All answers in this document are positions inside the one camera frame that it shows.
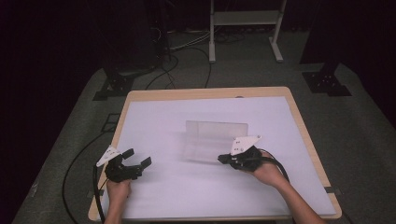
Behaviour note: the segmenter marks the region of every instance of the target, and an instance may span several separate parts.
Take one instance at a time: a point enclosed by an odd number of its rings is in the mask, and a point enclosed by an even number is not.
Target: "white triangular bracket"
[[[233,148],[231,149],[231,155],[241,154],[248,149],[250,149],[254,144],[256,144],[262,137],[256,136],[245,136],[245,137],[235,137],[233,140]]]
[[[108,146],[105,154],[103,154],[102,158],[99,160],[99,162],[96,163],[96,166],[99,167],[105,162],[110,161],[111,159],[115,158],[116,156],[120,155],[119,153],[113,146]]]

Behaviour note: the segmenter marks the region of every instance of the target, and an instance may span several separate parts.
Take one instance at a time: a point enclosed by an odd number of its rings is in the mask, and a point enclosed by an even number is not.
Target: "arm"
[[[276,188],[285,200],[296,223],[326,223],[300,196],[276,165],[264,162],[252,173],[263,184]]]
[[[106,183],[110,200],[105,224],[120,224],[126,200],[131,193],[131,179],[120,183],[108,180]]]

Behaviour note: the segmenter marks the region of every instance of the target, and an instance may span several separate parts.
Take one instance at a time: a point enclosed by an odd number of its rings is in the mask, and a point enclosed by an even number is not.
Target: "dark background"
[[[171,2],[174,6],[166,6],[169,30],[208,28],[209,1]],[[231,1],[234,9],[244,10],[277,7],[276,3]],[[163,55],[141,42],[152,35],[150,26],[158,26],[158,1],[145,4],[141,0],[0,2],[0,215],[5,222],[14,218],[80,93],[104,61],[142,68]],[[217,1],[216,7],[227,4]],[[394,9],[387,1],[289,0],[282,29],[310,29],[302,63],[323,63],[335,56],[358,74],[396,126]]]

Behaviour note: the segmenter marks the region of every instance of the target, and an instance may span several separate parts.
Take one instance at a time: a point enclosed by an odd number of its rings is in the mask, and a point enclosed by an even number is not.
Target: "white metal stand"
[[[283,62],[277,46],[280,25],[285,12],[287,0],[282,0],[280,10],[268,11],[225,11],[216,12],[214,0],[210,1],[210,41],[209,41],[209,61],[216,62],[215,53],[215,26],[216,25],[258,25],[274,24],[276,26],[274,36],[269,37],[269,41],[278,63]]]

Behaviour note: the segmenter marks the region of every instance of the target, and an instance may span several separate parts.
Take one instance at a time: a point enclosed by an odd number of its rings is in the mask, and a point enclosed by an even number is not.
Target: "floor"
[[[360,80],[347,67],[335,75],[351,96],[312,93],[302,72],[318,71],[322,64],[299,64],[308,32],[281,32],[284,57],[277,63],[268,42],[271,32],[228,35],[216,45],[216,63],[203,53],[207,41],[172,55],[177,66],[161,68],[134,81],[132,90],[200,89],[225,87],[290,88],[337,199],[354,223],[392,223],[396,219],[396,132]],[[171,34],[177,47],[197,35]],[[176,58],[163,62],[171,69]],[[93,101],[106,81],[102,69],[92,74],[14,223],[92,223],[92,166],[102,156],[112,133],[101,133],[107,116],[120,113],[125,97]],[[291,223],[290,220],[276,223]],[[346,217],[329,223],[350,223]]]

